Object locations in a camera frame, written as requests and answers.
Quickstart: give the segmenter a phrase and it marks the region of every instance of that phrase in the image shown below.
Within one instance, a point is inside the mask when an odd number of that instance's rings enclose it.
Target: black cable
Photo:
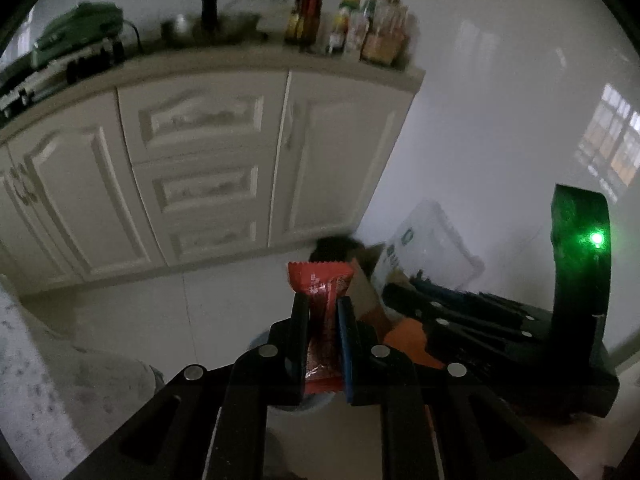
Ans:
[[[136,26],[133,23],[131,23],[129,20],[122,20],[122,21],[133,28],[133,30],[136,33],[136,39],[138,40],[138,50],[140,51],[140,54],[144,54],[145,51],[142,48],[142,42],[140,41],[140,34],[138,33],[138,29],[136,28]]]

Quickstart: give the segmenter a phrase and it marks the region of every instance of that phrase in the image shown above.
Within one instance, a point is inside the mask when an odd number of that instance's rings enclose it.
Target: silver screw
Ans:
[[[375,345],[371,347],[371,353],[375,357],[385,358],[388,357],[389,354],[391,354],[391,349],[385,345]]]
[[[262,357],[276,357],[278,355],[278,347],[275,345],[262,345],[258,350],[258,354]]]
[[[197,381],[204,375],[204,370],[201,366],[191,365],[184,370],[184,378],[188,381]]]
[[[447,366],[447,372],[451,377],[464,377],[466,375],[466,366],[461,363],[451,363]]]

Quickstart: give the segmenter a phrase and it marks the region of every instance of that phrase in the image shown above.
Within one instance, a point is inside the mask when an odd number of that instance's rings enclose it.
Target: packaged snack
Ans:
[[[291,288],[309,297],[306,394],[343,389],[335,300],[346,293],[352,276],[353,267],[347,262],[289,263]]]

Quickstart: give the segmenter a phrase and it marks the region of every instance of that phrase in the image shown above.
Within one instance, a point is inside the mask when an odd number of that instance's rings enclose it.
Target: white plastic bag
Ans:
[[[408,277],[420,270],[424,278],[453,290],[464,288],[484,271],[484,263],[472,256],[440,204],[423,200],[400,224],[376,264],[371,283],[381,295],[386,277],[400,269]],[[385,307],[389,319],[401,314]]]

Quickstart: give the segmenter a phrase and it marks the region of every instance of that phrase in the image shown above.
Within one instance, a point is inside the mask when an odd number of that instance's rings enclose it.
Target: drawer panel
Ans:
[[[119,88],[131,161],[274,146],[286,80],[286,72],[209,73]]]
[[[167,264],[266,247],[275,147],[134,165]]]

